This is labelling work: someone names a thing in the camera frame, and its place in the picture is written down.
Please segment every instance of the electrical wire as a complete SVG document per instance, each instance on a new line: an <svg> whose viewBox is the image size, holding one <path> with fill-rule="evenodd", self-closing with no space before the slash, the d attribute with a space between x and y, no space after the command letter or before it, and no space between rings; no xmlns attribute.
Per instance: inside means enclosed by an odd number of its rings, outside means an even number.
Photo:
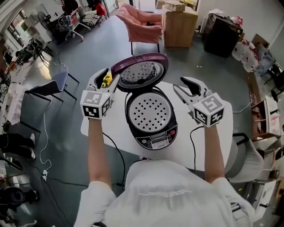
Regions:
<svg viewBox="0 0 284 227"><path fill-rule="evenodd" d="M49 185L49 183L48 182L46 182L45 181L45 183L48 185L48 187L49 187L49 190L50 190L50 192L51 192L51 195L52 195L52 197L54 198L54 201L55 201L55 203L56 203L56 205L57 205L57 207L58 207L58 209L60 210L60 212L62 213L62 215L63 215L63 217L64 217L64 219L66 220L66 222L72 227L73 225L69 222L69 220L66 218L66 216L65 216L65 214L64 214L64 212L62 211L62 209L60 208L60 206L58 205L58 202L57 202L57 200L56 200L56 198L55 198L55 196L54 196L54 194L53 194L53 192L52 192L52 189L51 189L51 187L50 187L50 185Z"/></svg>
<svg viewBox="0 0 284 227"><path fill-rule="evenodd" d="M47 195L47 197L48 197L50 203L51 203L52 206L53 206L54 213L57 215L57 217L59 217L59 219L60 219L63 223L65 223L65 221L63 220L63 218L56 212L56 208L55 208L55 206L54 206L52 200L50 199L50 197L49 197L49 195L48 195L48 192L46 191L45 186L43 185L43 180L42 180L41 178L40 178L40 181L41 181L41 185L43 186L43 189L44 189L45 194Z"/></svg>
<svg viewBox="0 0 284 227"><path fill-rule="evenodd" d="M52 180L56 180L56 181L58 181L58 182L60 182L60 183L63 183L63 184L70 184L70 185L76 185L76 186L82 186L82 187L89 187L89 185L86 185L86 184L77 184L77 183L69 183L69 182L65 182L65 181L63 181L63 180L59 180L59 179L56 179L56 178L53 178L53 177L47 177L48 179L52 179Z"/></svg>
<svg viewBox="0 0 284 227"><path fill-rule="evenodd" d="M35 68L35 69L40 69L40 68L42 68L43 66L46 66L46 65L43 63L43 65L42 65L41 67L38 67L38 68Z"/></svg>
<svg viewBox="0 0 284 227"><path fill-rule="evenodd" d="M103 134L104 134L107 138L109 138L109 139L111 140L111 142L113 142L113 144L115 145L115 148L116 148L117 151L119 152L120 157L121 157L121 159L122 159L122 161L123 161L123 178L122 178L122 184L121 184L121 190L120 190L120 193L122 194L122 192L123 192L123 183L124 183L124 178L125 178L125 162L124 162L124 158L123 158L123 156L122 156L120 150L117 148L117 145L116 145L115 142L112 140L112 138L110 138L110 137L109 137L108 135L106 135L104 132L103 132Z"/></svg>
<svg viewBox="0 0 284 227"><path fill-rule="evenodd" d="M38 172L42 175L42 172L41 172L41 170L38 168L38 167L36 167L36 166L34 166L34 165L32 165L31 163L29 163L26 159L24 159L25 161L26 161L26 163L28 163L30 166L32 166L33 168L36 168L37 170L38 170ZM70 185L76 185L76 186L82 186L82 187L89 187L89 185L86 185L86 184L77 184L77 183L70 183L70 182L66 182L66 181L63 181L63 180L60 180L60 179L57 179L57 178L53 178L53 177L49 177L49 176L47 176L47 178L48 179L52 179L52 180L56 180L56 181L58 181L58 182L60 182L60 183L63 183L63 184L70 184Z"/></svg>
<svg viewBox="0 0 284 227"><path fill-rule="evenodd" d="M195 174L195 171L196 171L196 152L195 152L195 146L194 146L194 142L193 142L193 140L192 140L191 134L192 134L195 130L200 129L200 128L204 128L204 126L199 126L199 127L195 128L195 129L193 129L193 130L190 132L190 135L189 135L190 140L191 140L192 145L193 145L193 150L194 150L194 174Z"/></svg>
<svg viewBox="0 0 284 227"><path fill-rule="evenodd" d="M67 71L68 71L68 67L64 64L64 63L59 63L59 64L56 64L56 63L54 63L54 62L52 62L52 61L49 61L48 59L46 59L43 55L42 55L42 57L43 57L43 59L44 60L46 60L47 62L49 62L49 63L52 63L52 64L54 64L55 66L60 66L60 65L63 65L66 69L67 69Z"/></svg>
<svg viewBox="0 0 284 227"><path fill-rule="evenodd" d="M250 90L248 90L248 91L249 91L249 96L250 96L250 103L249 103L245 108L243 108L241 111L233 112L233 114L241 113L244 109L247 109L248 106L249 106L250 104L252 104L252 103L256 104L256 103L254 102L254 100L253 100L253 98L256 98L256 96L255 96L254 94L251 94Z"/></svg>
<svg viewBox="0 0 284 227"><path fill-rule="evenodd" d="M36 167L36 166L32 165L31 163L29 163L26 159L24 159L24 160L25 160L26 163L28 163L30 166L36 168L36 169L38 170L39 174L42 176L42 172L41 172L41 170L40 170L38 167ZM43 179L40 178L40 181L41 181L41 184L42 184L43 189L44 189L44 191L45 191L45 194L48 196L48 199L49 199L50 203L51 203L52 206L53 206L53 209L54 209L55 214L56 214L56 215L60 218L60 220L63 221L63 223L64 223L64 220L62 219L62 217L56 212L56 208L55 208L55 206L54 206L52 200L50 199L50 197L49 197L49 195L48 195L48 192L46 191L46 188L45 188L45 186L44 186L44 184L43 184Z"/></svg>
<svg viewBox="0 0 284 227"><path fill-rule="evenodd" d="M41 153L46 149L46 147L48 145L48 134L46 132L46 125L45 125L45 112L47 111L47 109L50 107L51 104L52 104L52 97L51 97L51 101L50 101L49 105L47 106L47 108L45 109L44 114L43 114L44 130L45 130L45 133L46 133L46 136L47 136L47 141L46 141L45 147L39 153L39 159L40 159L41 164L46 164L48 161L50 163L50 166L46 169L46 171L49 170L52 167L52 163L49 159L47 159L45 162L43 162L41 160Z"/></svg>
<svg viewBox="0 0 284 227"><path fill-rule="evenodd" d="M125 96L125 100L124 100L124 113L125 113L125 118L126 118L126 119L127 119L127 116L126 116L126 101L127 101L128 95L130 95L130 92L127 93L127 95Z"/></svg>

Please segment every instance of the power strip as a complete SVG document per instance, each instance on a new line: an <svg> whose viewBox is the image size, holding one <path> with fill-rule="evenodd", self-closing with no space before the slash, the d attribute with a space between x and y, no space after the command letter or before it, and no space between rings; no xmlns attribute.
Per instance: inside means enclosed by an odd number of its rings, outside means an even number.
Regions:
<svg viewBox="0 0 284 227"><path fill-rule="evenodd" d="M47 171L46 171L46 170L43 171L42 179L43 179L44 181L46 181L46 179L47 179Z"/></svg>

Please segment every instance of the desk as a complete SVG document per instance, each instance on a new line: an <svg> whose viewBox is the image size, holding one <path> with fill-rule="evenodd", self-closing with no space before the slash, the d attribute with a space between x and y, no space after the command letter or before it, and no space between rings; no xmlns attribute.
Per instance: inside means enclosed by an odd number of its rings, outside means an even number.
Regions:
<svg viewBox="0 0 284 227"><path fill-rule="evenodd" d="M24 81L27 77L27 74L29 73L33 63L34 62L25 63L24 65L22 65L19 72L10 71L11 83L19 83L19 84L23 85L23 83L24 83Z"/></svg>
<svg viewBox="0 0 284 227"><path fill-rule="evenodd" d="M177 137L174 142L161 150L147 150L140 146L132 136L129 126L126 122L124 112L124 100L126 93L116 90L114 103L103 118L103 131L110 136L117 147L126 152L140 155L151 159L164 159L174 161L182 166L194 169L193 145L189 138L189 133L197 127L196 122L188 115L189 109L183 104L173 90L173 85L160 82L157 85L166 94L171 101L178 123ZM89 121L84 117L81 125L81 133L88 136ZM217 125L219 132L221 150L224 164L226 165L233 134L233 112L230 103L225 102L224 119ZM205 143L204 129L198 129L192 133L192 140L196 148L196 169L204 171ZM113 143L106 137L104 141L107 145L114 147Z"/></svg>

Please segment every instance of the plastic bag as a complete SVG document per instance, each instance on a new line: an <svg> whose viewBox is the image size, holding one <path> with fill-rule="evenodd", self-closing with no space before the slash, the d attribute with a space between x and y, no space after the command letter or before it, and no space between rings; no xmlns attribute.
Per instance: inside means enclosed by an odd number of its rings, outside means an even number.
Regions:
<svg viewBox="0 0 284 227"><path fill-rule="evenodd" d="M210 13L221 16L221 17L226 17L226 14L220 9L212 9L212 10L209 11L208 14L210 14Z"/></svg>
<svg viewBox="0 0 284 227"><path fill-rule="evenodd" d="M239 16L232 16L230 17L231 21L233 21L235 24L238 24L240 26L243 25L243 19Z"/></svg>

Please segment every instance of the inner lid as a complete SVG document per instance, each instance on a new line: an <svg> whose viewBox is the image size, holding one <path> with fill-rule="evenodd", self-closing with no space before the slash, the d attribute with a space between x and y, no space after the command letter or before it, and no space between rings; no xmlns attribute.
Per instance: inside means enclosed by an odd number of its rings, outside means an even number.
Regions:
<svg viewBox="0 0 284 227"><path fill-rule="evenodd" d="M119 85L123 88L141 88L163 76L164 66L158 62L145 61L127 67L121 74Z"/></svg>
<svg viewBox="0 0 284 227"><path fill-rule="evenodd" d="M140 131L154 133L165 128L172 116L169 102L157 93L143 93L131 103L128 116Z"/></svg>

